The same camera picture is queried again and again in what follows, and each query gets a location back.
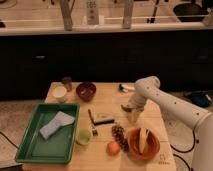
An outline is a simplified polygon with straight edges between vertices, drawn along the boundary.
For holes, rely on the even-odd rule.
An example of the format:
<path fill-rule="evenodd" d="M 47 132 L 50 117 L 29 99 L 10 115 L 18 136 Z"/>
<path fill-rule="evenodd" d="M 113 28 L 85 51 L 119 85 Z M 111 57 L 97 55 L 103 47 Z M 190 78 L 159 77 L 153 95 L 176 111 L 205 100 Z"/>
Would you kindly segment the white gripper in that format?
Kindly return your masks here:
<path fill-rule="evenodd" d="M 129 99 L 129 105 L 132 108 L 143 108 L 146 104 L 146 98 L 134 93 Z M 141 114 L 140 110 L 133 110 L 127 114 L 130 123 L 136 123 Z"/>

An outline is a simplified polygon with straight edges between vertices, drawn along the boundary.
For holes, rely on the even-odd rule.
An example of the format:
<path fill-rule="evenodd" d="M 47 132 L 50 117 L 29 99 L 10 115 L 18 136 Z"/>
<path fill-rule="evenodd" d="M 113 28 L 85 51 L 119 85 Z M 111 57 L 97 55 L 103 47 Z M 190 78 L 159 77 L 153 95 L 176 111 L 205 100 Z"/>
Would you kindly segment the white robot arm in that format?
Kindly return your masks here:
<path fill-rule="evenodd" d="M 213 171 L 213 112 L 162 91 L 156 76 L 138 79 L 128 104 L 144 108 L 147 99 L 171 112 L 196 133 L 198 143 L 194 147 L 192 171 Z"/>

